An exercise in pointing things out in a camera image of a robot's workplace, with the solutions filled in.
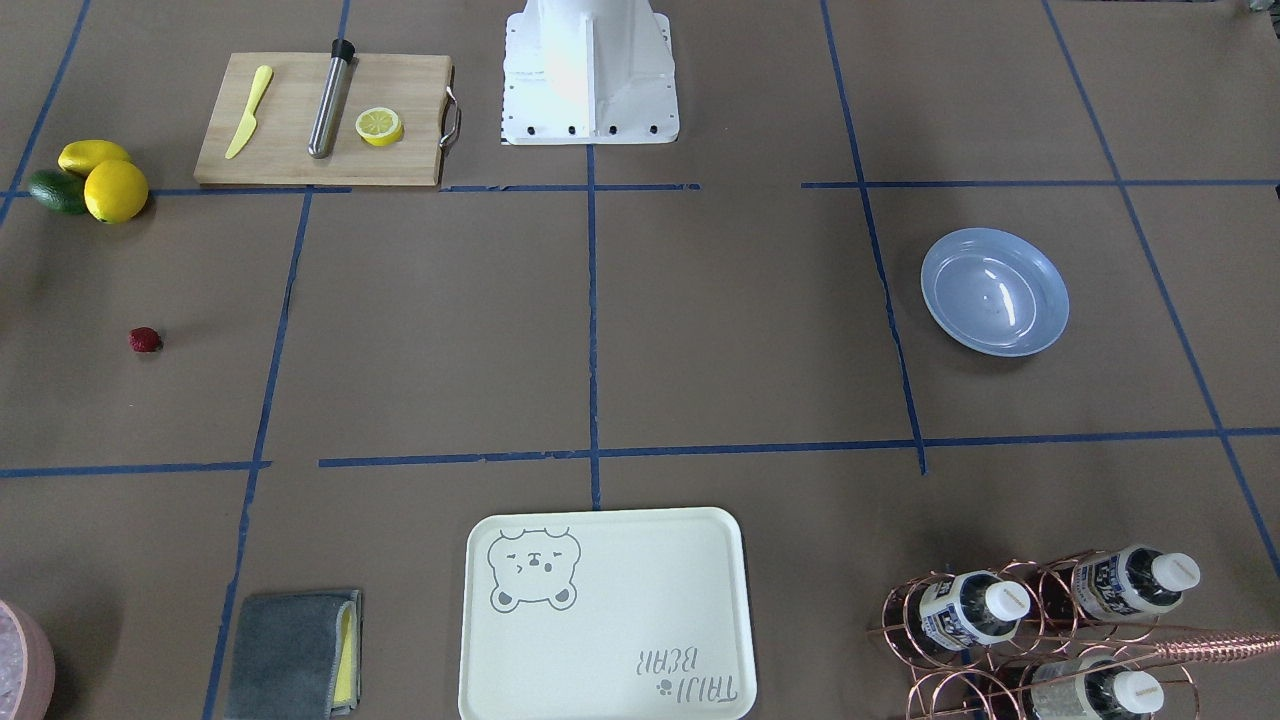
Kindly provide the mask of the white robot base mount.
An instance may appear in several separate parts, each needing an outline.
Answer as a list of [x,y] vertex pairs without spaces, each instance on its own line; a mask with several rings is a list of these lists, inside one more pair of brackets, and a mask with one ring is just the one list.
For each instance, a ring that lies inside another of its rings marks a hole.
[[527,1],[504,40],[502,143],[678,140],[671,23],[649,1]]

